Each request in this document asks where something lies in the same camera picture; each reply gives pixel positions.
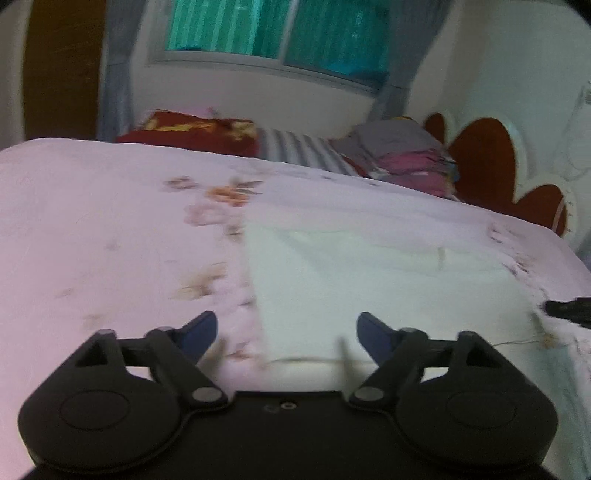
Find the grey striped bed sheet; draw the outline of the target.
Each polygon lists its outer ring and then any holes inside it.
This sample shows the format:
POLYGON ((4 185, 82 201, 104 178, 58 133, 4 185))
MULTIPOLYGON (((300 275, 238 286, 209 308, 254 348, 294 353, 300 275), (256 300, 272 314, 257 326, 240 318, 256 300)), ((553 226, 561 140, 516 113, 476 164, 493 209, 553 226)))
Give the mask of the grey striped bed sheet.
POLYGON ((358 176, 356 170, 324 138, 259 128, 257 141, 260 159, 358 176))

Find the left grey curtain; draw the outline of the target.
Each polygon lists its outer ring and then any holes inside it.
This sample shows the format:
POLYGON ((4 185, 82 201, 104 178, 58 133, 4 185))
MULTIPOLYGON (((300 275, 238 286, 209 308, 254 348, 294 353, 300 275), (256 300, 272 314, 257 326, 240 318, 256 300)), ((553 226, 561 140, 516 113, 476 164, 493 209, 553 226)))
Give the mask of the left grey curtain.
POLYGON ((133 123, 131 57, 146 2, 108 1, 103 37, 97 139, 112 142, 133 123))

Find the grey curtain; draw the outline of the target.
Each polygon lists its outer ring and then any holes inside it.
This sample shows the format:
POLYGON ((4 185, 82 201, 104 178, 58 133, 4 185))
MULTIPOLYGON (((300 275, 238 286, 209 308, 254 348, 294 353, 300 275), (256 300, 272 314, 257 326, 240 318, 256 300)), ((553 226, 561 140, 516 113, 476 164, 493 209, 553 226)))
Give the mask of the grey curtain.
POLYGON ((103 37, 97 139, 112 142, 133 123, 131 57, 146 2, 108 1, 103 37))
POLYGON ((450 0, 392 1, 388 73, 368 116, 377 121, 405 113, 419 68, 452 9, 450 0))

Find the window with teal curtain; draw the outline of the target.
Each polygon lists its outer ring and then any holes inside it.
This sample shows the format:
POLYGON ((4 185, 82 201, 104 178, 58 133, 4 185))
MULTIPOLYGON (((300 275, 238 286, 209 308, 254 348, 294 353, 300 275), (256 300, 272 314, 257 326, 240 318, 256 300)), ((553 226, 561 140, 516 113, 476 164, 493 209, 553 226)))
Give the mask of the window with teal curtain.
POLYGON ((389 13, 385 1, 161 1, 149 57, 374 91, 387 76, 389 13))

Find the red floral pillow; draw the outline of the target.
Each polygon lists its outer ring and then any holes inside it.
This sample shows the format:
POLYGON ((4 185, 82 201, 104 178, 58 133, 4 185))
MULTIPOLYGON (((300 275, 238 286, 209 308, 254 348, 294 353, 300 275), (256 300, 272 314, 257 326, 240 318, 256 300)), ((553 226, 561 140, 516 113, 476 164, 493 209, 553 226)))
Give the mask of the red floral pillow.
POLYGON ((115 142, 242 157, 259 154, 259 132, 250 120, 201 118, 166 110, 155 110, 137 129, 115 142))

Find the brown wooden door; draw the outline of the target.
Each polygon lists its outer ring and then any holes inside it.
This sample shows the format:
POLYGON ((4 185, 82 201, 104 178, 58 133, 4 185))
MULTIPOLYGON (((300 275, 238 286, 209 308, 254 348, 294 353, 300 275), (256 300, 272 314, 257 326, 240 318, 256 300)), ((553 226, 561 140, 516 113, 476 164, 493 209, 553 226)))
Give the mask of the brown wooden door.
POLYGON ((106 10, 105 0, 32 2, 22 70, 26 139, 95 137, 106 10))

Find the right grey curtain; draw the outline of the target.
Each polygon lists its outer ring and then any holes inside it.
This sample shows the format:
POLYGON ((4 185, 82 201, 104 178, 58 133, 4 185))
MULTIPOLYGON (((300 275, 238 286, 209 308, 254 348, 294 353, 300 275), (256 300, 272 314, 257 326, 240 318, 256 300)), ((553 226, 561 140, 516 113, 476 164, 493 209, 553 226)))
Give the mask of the right grey curtain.
POLYGON ((388 73, 368 116, 377 121, 405 113, 419 68, 452 9, 450 0, 392 1, 388 73))

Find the pink floral bed blanket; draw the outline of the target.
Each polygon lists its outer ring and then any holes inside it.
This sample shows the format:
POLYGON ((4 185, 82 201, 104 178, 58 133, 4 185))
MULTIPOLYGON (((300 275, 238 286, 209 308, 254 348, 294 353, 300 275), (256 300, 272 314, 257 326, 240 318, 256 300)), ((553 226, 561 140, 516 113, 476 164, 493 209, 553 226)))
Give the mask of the pink floral bed blanket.
POLYGON ((547 317, 547 300, 590 292, 590 273, 552 231, 406 188, 269 161, 134 144, 41 139, 1 154, 1 475, 32 466, 17 428, 24 400, 98 330, 122 338, 180 327, 205 310, 218 338, 201 368, 226 391, 351 392, 373 370, 270 360, 245 228, 344 231, 394 248, 447 248, 500 263, 542 328, 493 345, 554 402, 545 460, 590 475, 590 333, 547 317))

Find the red white scalloped headboard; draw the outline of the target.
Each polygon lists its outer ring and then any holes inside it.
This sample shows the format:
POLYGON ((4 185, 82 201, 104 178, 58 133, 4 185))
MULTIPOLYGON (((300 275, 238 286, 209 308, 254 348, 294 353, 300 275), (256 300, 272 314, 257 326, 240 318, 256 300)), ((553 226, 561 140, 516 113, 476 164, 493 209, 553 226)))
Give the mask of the red white scalloped headboard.
POLYGON ((546 227, 565 240, 575 237, 572 189, 556 174, 530 174, 525 144, 510 121, 484 116, 455 130, 453 117, 443 112, 431 114, 424 128, 456 162, 460 201, 546 227))

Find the stack of folded clothes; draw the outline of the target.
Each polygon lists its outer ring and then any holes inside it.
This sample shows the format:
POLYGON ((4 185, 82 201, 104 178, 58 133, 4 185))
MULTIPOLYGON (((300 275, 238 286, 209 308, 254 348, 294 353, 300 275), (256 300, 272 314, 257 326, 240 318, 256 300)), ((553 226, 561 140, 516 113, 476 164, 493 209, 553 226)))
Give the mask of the stack of folded clothes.
POLYGON ((409 117, 370 121, 329 144, 360 176, 451 199, 458 171, 442 142, 409 117))

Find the white knitted garment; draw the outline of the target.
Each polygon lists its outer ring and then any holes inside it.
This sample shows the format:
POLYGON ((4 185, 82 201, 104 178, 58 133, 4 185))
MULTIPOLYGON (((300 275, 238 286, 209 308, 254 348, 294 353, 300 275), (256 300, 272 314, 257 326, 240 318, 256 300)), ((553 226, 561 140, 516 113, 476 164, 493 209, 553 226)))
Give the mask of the white knitted garment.
POLYGON ((270 360, 338 360, 369 312, 393 329, 435 339, 475 331, 493 345, 538 341, 543 333, 517 280, 500 263, 447 248, 394 248, 344 231, 245 228, 256 307, 270 360))

